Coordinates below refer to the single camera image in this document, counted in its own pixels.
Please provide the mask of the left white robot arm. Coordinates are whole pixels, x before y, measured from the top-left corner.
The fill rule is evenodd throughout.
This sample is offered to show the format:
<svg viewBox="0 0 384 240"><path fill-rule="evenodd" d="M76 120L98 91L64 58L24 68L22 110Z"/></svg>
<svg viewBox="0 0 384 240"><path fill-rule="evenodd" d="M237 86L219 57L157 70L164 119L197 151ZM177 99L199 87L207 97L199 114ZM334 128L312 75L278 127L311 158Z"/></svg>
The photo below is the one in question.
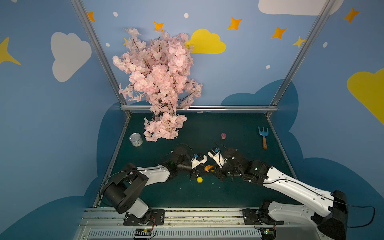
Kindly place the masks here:
<svg viewBox="0 0 384 240"><path fill-rule="evenodd" d="M149 168L136 167L129 163L122 171L108 177L101 186L99 198L101 202L114 208L118 214L128 214L135 217L141 224L153 220L152 209L140 195L149 185L166 183L175 178L178 172L188 172L197 176L204 170L202 164L207 162L207 156L202 153L188 154L183 147L176 147L167 155L160 165Z"/></svg>

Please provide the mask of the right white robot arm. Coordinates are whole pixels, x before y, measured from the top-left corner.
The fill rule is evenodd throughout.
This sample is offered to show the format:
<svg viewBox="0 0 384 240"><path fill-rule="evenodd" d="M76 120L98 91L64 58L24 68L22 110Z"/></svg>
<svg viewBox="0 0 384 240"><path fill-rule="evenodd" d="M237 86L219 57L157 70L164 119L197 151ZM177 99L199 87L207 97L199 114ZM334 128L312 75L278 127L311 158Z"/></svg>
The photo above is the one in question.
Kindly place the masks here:
<svg viewBox="0 0 384 240"><path fill-rule="evenodd" d="M239 177L282 193L299 202L298 205L285 205L265 200L258 209L243 211L247 225L284 225L296 223L314 226L318 232L330 240L347 238L349 207L345 193L321 190L292 178L268 163L247 160L237 149L224 152L213 148L208 152L215 161L206 171L224 181L226 177Z"/></svg>

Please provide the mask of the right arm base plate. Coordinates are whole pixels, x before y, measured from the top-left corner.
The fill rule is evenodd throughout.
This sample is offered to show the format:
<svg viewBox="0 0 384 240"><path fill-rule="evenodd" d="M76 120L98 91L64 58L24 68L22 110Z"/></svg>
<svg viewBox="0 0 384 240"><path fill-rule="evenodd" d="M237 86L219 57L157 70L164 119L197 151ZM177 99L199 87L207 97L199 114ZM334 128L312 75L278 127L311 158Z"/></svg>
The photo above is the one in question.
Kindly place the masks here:
<svg viewBox="0 0 384 240"><path fill-rule="evenodd" d="M283 225L284 221L276 221L265 209L243 209L243 219L245 225Z"/></svg>

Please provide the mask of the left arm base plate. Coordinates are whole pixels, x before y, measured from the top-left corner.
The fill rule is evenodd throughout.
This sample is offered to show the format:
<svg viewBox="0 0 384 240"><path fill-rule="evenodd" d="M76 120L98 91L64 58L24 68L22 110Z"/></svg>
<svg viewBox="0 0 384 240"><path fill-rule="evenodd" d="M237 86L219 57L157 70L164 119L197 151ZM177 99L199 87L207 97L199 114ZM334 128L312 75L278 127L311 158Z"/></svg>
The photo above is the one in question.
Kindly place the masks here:
<svg viewBox="0 0 384 240"><path fill-rule="evenodd" d="M136 217L133 214L126 213L124 219L124 226L147 226L157 225L162 226L165 220L165 210L153 210L149 209L141 218Z"/></svg>

